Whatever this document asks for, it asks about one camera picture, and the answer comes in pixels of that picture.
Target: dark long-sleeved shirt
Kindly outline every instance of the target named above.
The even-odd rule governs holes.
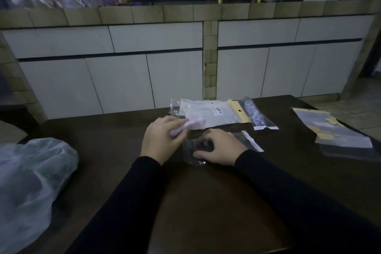
[[[380,253],[381,230],[340,203],[285,173],[253,150],[236,160],[253,187],[283,219],[297,248],[311,252]],[[160,200],[160,164],[139,157],[110,198],[66,251],[145,252]]]

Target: table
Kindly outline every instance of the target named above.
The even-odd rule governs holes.
[[[381,226],[381,163],[324,157],[291,107],[310,108],[290,95],[254,99],[279,130],[246,130],[279,168]],[[168,108],[49,120],[24,141],[54,137],[79,153],[79,167],[53,205],[48,230],[23,253],[63,253],[106,201],[140,153],[146,127]],[[192,131],[190,138],[202,131]],[[381,143],[374,141],[381,150]],[[263,253],[292,247],[282,220],[234,168],[196,167],[176,151],[164,165],[168,184],[148,253]]]

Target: white cabinet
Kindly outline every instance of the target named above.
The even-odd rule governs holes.
[[[113,53],[107,26],[5,30],[17,59]]]
[[[218,46],[294,42],[299,19],[222,21],[218,23]]]
[[[217,99],[261,96],[269,48],[218,51]]]
[[[110,26],[115,52],[202,47],[202,22]]]
[[[144,55],[86,59],[104,113],[155,108]]]
[[[49,119],[102,113],[84,59],[21,62],[20,66]]]
[[[171,98],[202,100],[202,51],[147,54],[147,61],[156,108]]]
[[[296,42],[364,38],[373,15],[302,18]]]
[[[264,76],[262,97],[302,95],[316,45],[270,48]]]
[[[318,44],[302,96],[340,93],[361,44],[361,41]]]

